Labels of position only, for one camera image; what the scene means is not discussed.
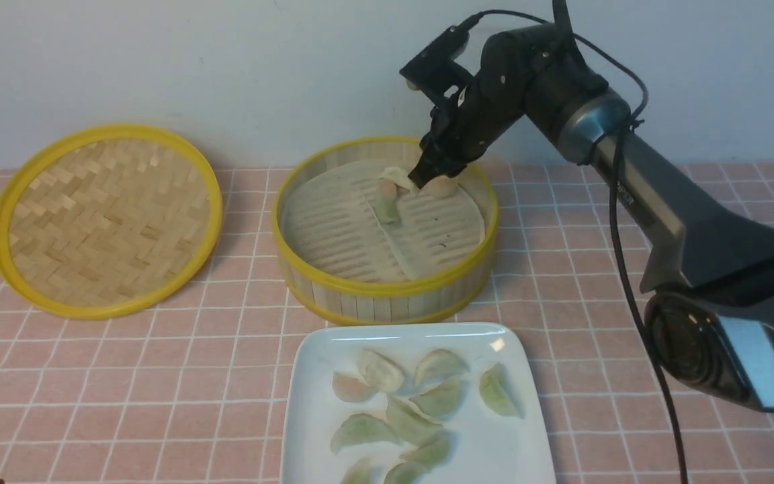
wire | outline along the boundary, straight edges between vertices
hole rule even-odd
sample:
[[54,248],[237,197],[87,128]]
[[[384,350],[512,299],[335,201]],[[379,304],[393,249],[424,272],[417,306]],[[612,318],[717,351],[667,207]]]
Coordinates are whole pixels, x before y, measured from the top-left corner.
[[[528,15],[528,13],[503,9],[484,10],[480,13],[477,13],[476,15],[471,16],[471,18],[467,19],[465,22],[471,26],[476,25],[476,22],[479,22],[479,19],[482,19],[486,15],[510,15],[523,19],[529,19],[530,21],[537,22],[537,24],[549,24],[546,19],[542,19],[534,15]],[[641,116],[644,108],[647,107],[647,103],[649,101],[649,89],[647,89],[647,85],[645,85],[643,80],[641,80],[641,77],[637,76],[637,74],[633,73],[632,70],[618,62],[617,59],[612,58],[611,55],[608,55],[607,52],[600,49],[590,40],[587,40],[575,33],[571,34],[575,37],[575,39],[580,40],[580,42],[585,46],[590,47],[593,52],[596,52],[600,57],[614,65],[614,67],[620,69],[620,71],[623,71],[623,73],[627,76],[631,77],[632,80],[635,81],[636,85],[641,88],[641,104],[638,104],[638,107],[632,111],[629,117],[626,118],[623,124],[621,124],[621,126],[617,129],[617,144],[615,144],[614,148],[614,157],[612,160],[613,173],[608,196],[608,218],[609,225],[611,225],[611,242],[612,245],[614,245],[614,258],[617,260],[617,271],[620,275],[620,283],[623,285],[623,293],[626,294],[626,302],[629,305],[630,312],[632,313],[632,319],[635,321],[635,327],[638,331],[638,334],[641,336],[644,350],[646,350],[648,359],[653,366],[653,371],[655,373],[656,379],[658,380],[658,386],[661,388],[664,404],[667,406],[667,414],[671,420],[673,441],[675,441],[677,459],[679,461],[679,478],[682,484],[689,484],[688,470],[685,463],[685,448],[683,446],[683,436],[679,429],[677,411],[675,405],[673,405],[673,398],[671,396],[671,390],[667,385],[667,379],[664,377],[664,373],[661,370],[661,365],[658,363],[658,355],[655,352],[654,346],[647,332],[647,328],[645,328],[643,324],[641,312],[638,310],[638,305],[635,301],[635,293],[632,291],[632,283],[630,283],[629,276],[627,276],[626,272],[626,259],[623,255],[623,243],[620,240],[620,229],[617,226],[617,193],[621,186],[620,174],[621,170],[623,169],[624,162],[623,147],[626,143],[626,138],[629,136],[629,133],[635,131],[637,126],[643,123],[643,120],[639,120],[638,116]]]

pink tile countertop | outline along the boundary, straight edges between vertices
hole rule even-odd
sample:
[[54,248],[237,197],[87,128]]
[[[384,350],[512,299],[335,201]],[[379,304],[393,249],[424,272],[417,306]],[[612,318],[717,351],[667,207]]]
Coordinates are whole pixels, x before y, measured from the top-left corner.
[[[772,165],[688,165],[720,201],[774,225]],[[497,268],[456,321],[525,344],[559,482],[673,484],[673,439],[615,278],[605,185],[590,169],[486,165],[500,196]],[[0,171],[0,190],[10,172]],[[280,472],[295,351],[325,322],[275,260],[287,169],[219,171],[224,236],[158,307],[63,321],[0,279],[0,476],[8,482],[265,482]],[[637,281],[648,246],[623,227]],[[774,417],[673,384],[693,482],[774,484]]]

dumpling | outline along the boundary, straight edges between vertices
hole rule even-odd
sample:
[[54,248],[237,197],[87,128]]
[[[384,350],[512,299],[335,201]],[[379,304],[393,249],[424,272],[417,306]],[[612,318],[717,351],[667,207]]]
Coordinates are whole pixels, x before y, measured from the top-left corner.
[[462,398],[462,381],[457,376],[448,378],[422,395],[411,397],[422,413],[443,419],[458,408]]
[[428,472],[426,466],[409,460],[396,465],[384,476],[384,484],[413,484]]
[[426,444],[414,450],[409,450],[400,456],[401,459],[408,462],[419,462],[426,467],[428,471],[442,465],[449,457],[449,434],[440,432]]
[[503,417],[520,417],[513,399],[504,389],[503,365],[495,364],[480,377],[480,397],[486,407]]
[[443,429],[441,423],[423,417],[411,405],[390,395],[387,396],[387,422],[397,436],[414,445],[426,443]]
[[334,372],[334,393],[336,398],[348,403],[361,403],[372,398],[378,390],[366,385],[350,374]]
[[372,442],[400,444],[399,437],[384,420],[368,413],[354,413],[348,417],[331,438],[331,451],[338,453],[342,448]]
[[342,477],[340,484],[372,484],[372,465],[369,459],[357,460]]
[[363,381],[379,392],[395,393],[405,384],[405,373],[395,362],[373,350],[363,349],[357,359]]
[[423,383],[449,378],[467,370],[468,365],[451,350],[432,350],[423,356],[420,364],[417,364],[417,369],[414,370],[414,384],[419,388]]

bamboo steamer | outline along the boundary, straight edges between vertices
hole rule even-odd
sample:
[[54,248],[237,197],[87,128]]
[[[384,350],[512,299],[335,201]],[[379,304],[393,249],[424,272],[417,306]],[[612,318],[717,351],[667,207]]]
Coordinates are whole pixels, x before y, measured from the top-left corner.
[[314,154],[286,179],[273,203],[273,235],[283,279],[307,309],[338,325],[436,322],[455,315],[485,286],[495,260],[498,203],[485,174],[473,165],[465,169],[458,181],[482,215],[482,241],[473,245],[461,260],[436,273],[411,281],[366,282],[321,270],[292,249],[294,240],[291,231],[284,227],[283,217],[292,196],[304,184],[361,160],[414,165],[420,155],[417,141],[412,138],[362,138]]

square plate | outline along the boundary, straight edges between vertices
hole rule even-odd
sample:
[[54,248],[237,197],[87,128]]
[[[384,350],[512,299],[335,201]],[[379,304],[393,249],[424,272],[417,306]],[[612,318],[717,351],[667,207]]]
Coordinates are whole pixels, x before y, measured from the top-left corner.
[[[339,483],[350,466],[369,457],[382,482],[410,444],[362,444],[331,452],[331,438],[352,413],[365,411],[384,419],[387,398],[340,401],[333,392],[334,371],[357,373],[357,352],[368,348],[401,365],[408,377],[430,350],[452,350],[467,361],[460,410],[445,421],[456,436],[449,462],[421,477],[420,484],[498,482],[555,484],[546,423],[525,350],[515,333],[491,323],[436,323],[338,327],[311,333],[300,344],[289,390],[280,484]],[[503,364],[510,394],[523,419],[489,410],[477,386],[482,372]],[[412,395],[401,395],[407,398]]]

